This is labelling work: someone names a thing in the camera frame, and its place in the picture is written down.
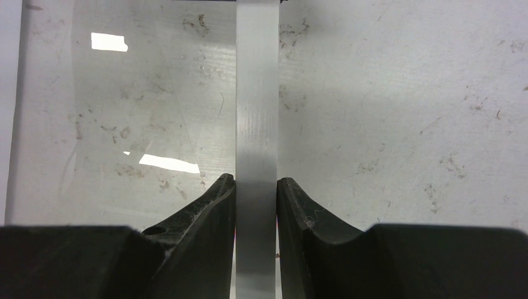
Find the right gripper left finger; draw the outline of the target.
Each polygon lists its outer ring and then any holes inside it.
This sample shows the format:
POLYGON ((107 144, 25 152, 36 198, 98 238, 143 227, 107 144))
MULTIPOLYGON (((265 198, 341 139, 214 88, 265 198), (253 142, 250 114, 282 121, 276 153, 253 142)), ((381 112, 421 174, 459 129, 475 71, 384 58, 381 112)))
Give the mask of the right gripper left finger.
POLYGON ((235 180, 142 232, 128 226, 4 226, 2 298, 228 298, 235 180))

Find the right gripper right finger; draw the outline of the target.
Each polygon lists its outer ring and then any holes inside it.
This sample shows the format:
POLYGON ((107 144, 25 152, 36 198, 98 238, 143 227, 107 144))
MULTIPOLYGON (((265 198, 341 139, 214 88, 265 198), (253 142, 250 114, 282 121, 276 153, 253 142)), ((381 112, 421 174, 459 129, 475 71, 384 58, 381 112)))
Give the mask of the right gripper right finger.
POLYGON ((277 183, 283 298, 526 298, 527 235, 498 227, 359 230, 277 183))

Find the clear acrylic sheet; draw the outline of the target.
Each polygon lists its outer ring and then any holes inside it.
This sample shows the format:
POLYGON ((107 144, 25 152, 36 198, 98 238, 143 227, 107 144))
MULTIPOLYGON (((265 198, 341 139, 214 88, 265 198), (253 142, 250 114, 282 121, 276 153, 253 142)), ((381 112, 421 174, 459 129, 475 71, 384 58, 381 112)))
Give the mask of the clear acrylic sheet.
POLYGON ((24 1, 9 225, 144 229, 235 171, 233 2, 24 1))

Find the white wooden picture frame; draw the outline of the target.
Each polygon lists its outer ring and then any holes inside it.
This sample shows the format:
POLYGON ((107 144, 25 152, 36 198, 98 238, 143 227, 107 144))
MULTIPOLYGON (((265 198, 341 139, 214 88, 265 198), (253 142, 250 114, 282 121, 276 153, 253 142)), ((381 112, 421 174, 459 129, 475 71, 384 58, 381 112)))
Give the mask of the white wooden picture frame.
POLYGON ((236 8, 235 296, 274 298, 280 2, 236 8))

